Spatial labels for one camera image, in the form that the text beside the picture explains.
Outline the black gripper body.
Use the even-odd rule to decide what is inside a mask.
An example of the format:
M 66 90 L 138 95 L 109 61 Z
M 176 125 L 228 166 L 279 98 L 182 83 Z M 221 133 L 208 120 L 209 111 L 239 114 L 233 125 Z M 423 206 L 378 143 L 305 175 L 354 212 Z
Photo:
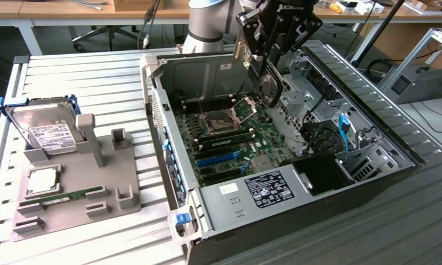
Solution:
M 260 1 L 259 10 L 261 16 L 271 15 L 279 12 L 312 12 L 315 0 L 304 1 Z

